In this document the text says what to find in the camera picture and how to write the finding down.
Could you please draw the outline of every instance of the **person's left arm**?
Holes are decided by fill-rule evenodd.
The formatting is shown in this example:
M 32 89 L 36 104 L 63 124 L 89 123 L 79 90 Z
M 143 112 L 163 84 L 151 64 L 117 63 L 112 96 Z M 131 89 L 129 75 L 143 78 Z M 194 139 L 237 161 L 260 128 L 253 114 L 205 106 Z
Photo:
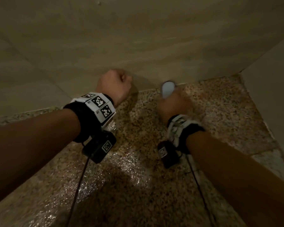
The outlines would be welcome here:
M 132 78 L 110 70 L 96 92 L 117 107 L 129 94 Z M 70 109 L 43 114 L 0 127 L 0 201 L 40 170 L 80 134 L 80 122 Z

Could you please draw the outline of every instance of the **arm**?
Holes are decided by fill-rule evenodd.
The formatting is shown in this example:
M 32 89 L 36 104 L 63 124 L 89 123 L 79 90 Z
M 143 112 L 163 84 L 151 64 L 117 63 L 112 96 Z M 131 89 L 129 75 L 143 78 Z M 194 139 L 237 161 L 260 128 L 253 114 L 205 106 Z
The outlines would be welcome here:
M 177 114 L 187 114 L 191 101 L 175 90 L 158 102 L 167 124 Z M 284 226 L 284 182 L 238 150 L 198 131 L 186 146 L 208 179 L 239 213 L 248 226 Z
M 115 108 L 126 99 L 132 78 L 124 70 L 109 70 L 96 92 L 112 98 Z M 40 170 L 80 133 L 80 122 L 62 109 L 0 127 L 0 201 Z

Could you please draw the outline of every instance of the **wire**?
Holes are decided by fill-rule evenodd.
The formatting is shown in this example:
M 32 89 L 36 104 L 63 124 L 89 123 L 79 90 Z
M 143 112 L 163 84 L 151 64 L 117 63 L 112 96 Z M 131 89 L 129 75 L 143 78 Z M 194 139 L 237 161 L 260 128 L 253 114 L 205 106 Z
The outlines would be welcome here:
M 81 183 L 82 183 L 82 179 L 83 179 L 84 173 L 86 171 L 86 167 L 87 167 L 89 159 L 90 159 L 90 156 L 87 157 L 86 163 L 84 165 L 84 168 L 83 168 L 83 171 L 82 171 L 82 174 L 81 174 L 81 177 L 80 177 L 80 180 L 79 180 L 76 192 L 75 192 L 74 200 L 73 200 L 73 203 L 71 205 L 71 210 L 69 212 L 68 219 L 67 219 L 67 222 L 66 222 L 66 225 L 65 225 L 66 227 L 68 227 L 69 222 L 71 221 L 71 215 L 73 214 L 73 210 L 74 210 L 74 207 L 75 207 L 75 204 L 76 204 L 76 200 L 77 200 L 77 197 L 78 197 L 79 189 L 80 189 L 80 186 L 81 186 Z
M 207 215 L 208 215 L 209 222 L 210 222 L 210 226 L 211 226 L 211 227 L 214 227 L 214 224 L 213 224 L 213 222 L 212 222 L 212 220 L 211 220 L 211 217 L 210 217 L 210 211 L 209 211 L 209 209 L 208 209 L 208 206 L 207 206 L 206 201 L 205 201 L 205 198 L 204 198 L 204 196 L 203 196 L 201 187 L 200 187 L 200 185 L 199 185 L 199 183 L 198 183 L 198 180 L 197 180 L 196 175 L 195 175 L 195 173 L 194 173 L 194 171 L 193 171 L 193 168 L 192 168 L 192 166 L 191 166 L 191 164 L 190 164 L 190 161 L 189 161 L 189 159 L 188 159 L 187 154 L 185 155 L 185 157 L 186 157 L 186 160 L 187 160 L 187 162 L 188 162 L 188 164 L 189 164 L 190 170 L 191 170 L 191 172 L 193 173 L 193 178 L 194 178 L 194 180 L 195 180 L 195 182 L 196 182 L 196 184 L 197 184 L 198 191 L 199 191 L 199 193 L 200 193 L 200 195 L 201 195 L 201 198 L 202 198 L 202 200 L 203 200 L 204 208 L 205 208 L 206 213 L 207 213 Z

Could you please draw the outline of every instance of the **floor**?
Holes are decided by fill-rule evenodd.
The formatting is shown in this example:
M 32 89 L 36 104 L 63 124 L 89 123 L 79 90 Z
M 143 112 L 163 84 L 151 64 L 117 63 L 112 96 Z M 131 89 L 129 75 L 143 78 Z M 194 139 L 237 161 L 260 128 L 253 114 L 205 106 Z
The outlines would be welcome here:
M 181 86 L 194 103 L 192 117 L 213 136 L 250 155 L 284 180 L 284 158 L 239 76 Z M 166 128 L 156 113 L 159 90 L 131 95 L 109 126 L 117 143 L 100 164 L 89 162 L 71 226 L 245 226 L 188 156 L 165 169 L 156 146 Z M 47 113 L 50 108 L 0 118 L 0 125 Z M 64 226 L 86 157 L 70 143 L 0 202 L 2 226 Z

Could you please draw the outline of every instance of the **light blue object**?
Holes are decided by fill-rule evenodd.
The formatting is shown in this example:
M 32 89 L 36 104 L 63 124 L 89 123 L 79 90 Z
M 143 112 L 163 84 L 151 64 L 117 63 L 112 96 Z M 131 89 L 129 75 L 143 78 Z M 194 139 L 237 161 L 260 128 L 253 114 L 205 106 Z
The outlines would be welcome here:
M 166 99 L 168 96 L 170 96 L 175 89 L 175 83 L 171 81 L 165 82 L 161 87 L 161 94 L 162 98 Z

